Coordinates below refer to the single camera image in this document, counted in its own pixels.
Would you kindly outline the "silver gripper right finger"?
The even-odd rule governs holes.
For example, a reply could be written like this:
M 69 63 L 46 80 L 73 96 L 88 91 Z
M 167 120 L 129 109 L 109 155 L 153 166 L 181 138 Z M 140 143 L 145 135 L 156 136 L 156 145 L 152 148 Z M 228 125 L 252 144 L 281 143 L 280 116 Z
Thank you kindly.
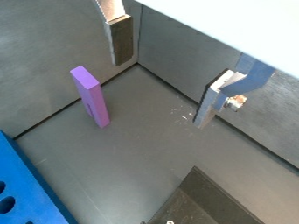
M 237 111 L 244 105 L 244 93 L 261 88 L 275 69 L 245 54 L 240 54 L 233 70 L 225 69 L 207 84 L 193 124 L 203 128 L 217 112 L 225 108 Z

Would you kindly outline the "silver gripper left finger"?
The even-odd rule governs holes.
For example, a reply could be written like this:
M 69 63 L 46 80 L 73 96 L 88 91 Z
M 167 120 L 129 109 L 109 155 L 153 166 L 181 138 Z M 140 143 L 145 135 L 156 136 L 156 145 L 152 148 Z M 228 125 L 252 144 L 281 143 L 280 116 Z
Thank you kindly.
M 133 18 L 127 14 L 121 0 L 93 0 L 104 19 L 112 63 L 116 67 L 133 57 Z

